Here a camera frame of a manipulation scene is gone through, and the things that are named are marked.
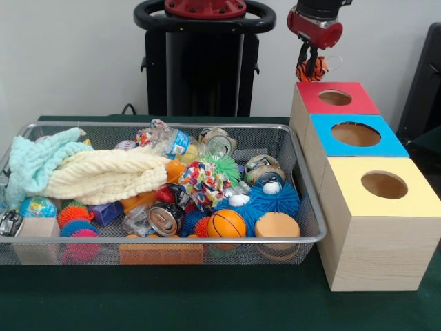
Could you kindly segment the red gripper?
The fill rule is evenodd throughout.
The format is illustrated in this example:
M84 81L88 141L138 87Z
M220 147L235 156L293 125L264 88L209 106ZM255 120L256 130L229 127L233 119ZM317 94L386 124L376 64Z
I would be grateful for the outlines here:
M303 41L308 41L310 47L309 59L309 78L311 81L316 79L316 62L318 58L318 48L332 48L342 36L343 26L338 19L322 20L306 17L294 6L287 17L287 26L297 34ZM296 76L303 76L302 65L307 61L308 43L303 43L300 48L298 62L296 66Z

